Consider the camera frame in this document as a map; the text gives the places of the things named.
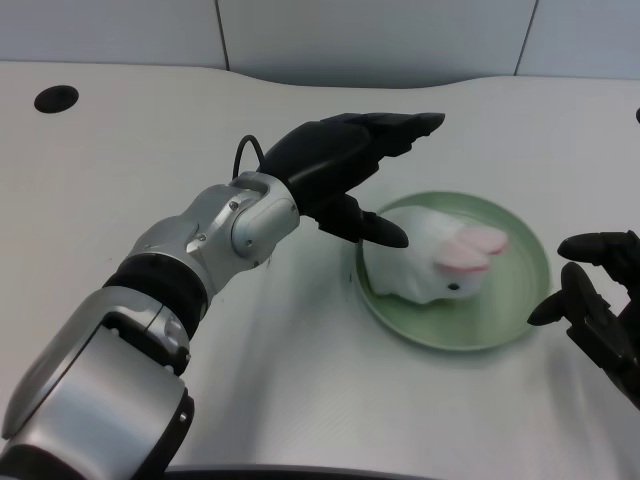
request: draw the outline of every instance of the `wall seam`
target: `wall seam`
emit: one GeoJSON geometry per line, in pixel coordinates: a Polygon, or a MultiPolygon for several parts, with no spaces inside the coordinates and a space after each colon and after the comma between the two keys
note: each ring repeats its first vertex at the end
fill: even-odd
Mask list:
{"type": "Polygon", "coordinates": [[[216,17],[218,17],[218,30],[220,30],[220,40],[222,41],[222,53],[224,53],[224,65],[227,71],[231,71],[229,68],[229,55],[227,54],[227,42],[224,39],[224,30],[222,29],[222,16],[220,15],[220,5],[218,0],[214,0],[216,6],[216,17]]]}
{"type": "Polygon", "coordinates": [[[518,70],[520,69],[520,62],[522,62],[522,56],[524,55],[524,49],[527,46],[527,41],[529,40],[529,33],[531,33],[531,26],[533,25],[533,19],[536,16],[536,12],[538,11],[538,2],[539,0],[536,0],[536,3],[533,5],[533,11],[531,12],[531,19],[529,20],[529,26],[527,27],[527,33],[524,36],[524,42],[522,42],[522,49],[520,50],[520,56],[518,57],[518,63],[516,63],[516,70],[515,72],[513,72],[513,75],[518,75],[518,70]]]}

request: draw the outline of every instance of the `white wall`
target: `white wall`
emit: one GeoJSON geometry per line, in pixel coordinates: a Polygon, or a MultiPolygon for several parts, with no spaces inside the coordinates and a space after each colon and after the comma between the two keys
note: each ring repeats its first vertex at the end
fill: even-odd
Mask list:
{"type": "Polygon", "coordinates": [[[640,78],[640,0],[540,0],[518,74],[640,78]]]}
{"type": "Polygon", "coordinates": [[[0,60],[225,66],[213,0],[1,0],[0,60]]]}
{"type": "MultiPolygon", "coordinates": [[[[640,0],[537,3],[219,0],[231,70],[277,82],[640,79],[640,0]]],[[[225,68],[218,21],[216,0],[0,0],[0,60],[225,68]]]]}
{"type": "Polygon", "coordinates": [[[513,75],[535,0],[220,0],[232,71],[417,87],[513,75]]]}

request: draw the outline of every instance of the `black cable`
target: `black cable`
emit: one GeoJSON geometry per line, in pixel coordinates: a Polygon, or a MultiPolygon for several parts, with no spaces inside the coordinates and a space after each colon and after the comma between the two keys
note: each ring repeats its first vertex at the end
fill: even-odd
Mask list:
{"type": "Polygon", "coordinates": [[[242,158],[242,151],[244,150],[244,146],[247,144],[247,142],[251,142],[251,145],[253,145],[253,148],[256,151],[256,155],[258,156],[258,163],[262,165],[262,162],[264,162],[264,153],[262,153],[262,148],[260,148],[260,143],[258,143],[256,137],[254,137],[253,135],[245,135],[242,140],[240,140],[240,143],[238,144],[238,150],[236,150],[236,158],[233,161],[233,177],[231,177],[231,180],[238,176],[240,170],[240,159],[242,158]]]}

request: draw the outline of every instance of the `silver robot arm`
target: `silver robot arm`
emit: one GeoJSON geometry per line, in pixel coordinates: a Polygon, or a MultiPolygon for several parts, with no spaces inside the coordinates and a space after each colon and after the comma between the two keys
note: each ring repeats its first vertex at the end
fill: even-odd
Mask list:
{"type": "MultiPolygon", "coordinates": [[[[142,261],[138,281],[148,262],[160,263],[154,275],[167,266],[170,275],[195,274],[204,287],[203,304],[194,305],[197,326],[214,295],[268,259],[299,223],[282,182],[244,173],[151,227],[120,270],[131,277],[142,261]]],[[[190,359],[193,332],[167,307],[180,302],[161,289],[154,298],[123,286],[131,283],[126,275],[116,273],[80,305],[16,388],[2,430],[9,441],[1,475],[29,478],[31,468],[35,478],[159,476],[175,454],[193,418],[177,376],[190,359]]]]}
{"type": "Polygon", "coordinates": [[[206,189],[151,227],[16,387],[0,479],[160,478],[193,419],[180,375],[213,297],[266,261],[300,215],[352,242],[405,247],[400,228],[345,192],[443,120],[378,113],[305,123],[261,158],[259,172],[206,189]]]}

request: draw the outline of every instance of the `round hole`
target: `round hole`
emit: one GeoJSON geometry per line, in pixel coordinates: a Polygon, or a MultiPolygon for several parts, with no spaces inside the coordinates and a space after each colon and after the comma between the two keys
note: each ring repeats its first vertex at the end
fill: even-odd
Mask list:
{"type": "Polygon", "coordinates": [[[47,88],[38,94],[33,106],[42,113],[60,113],[73,107],[78,101],[78,90],[68,85],[47,88]]]}

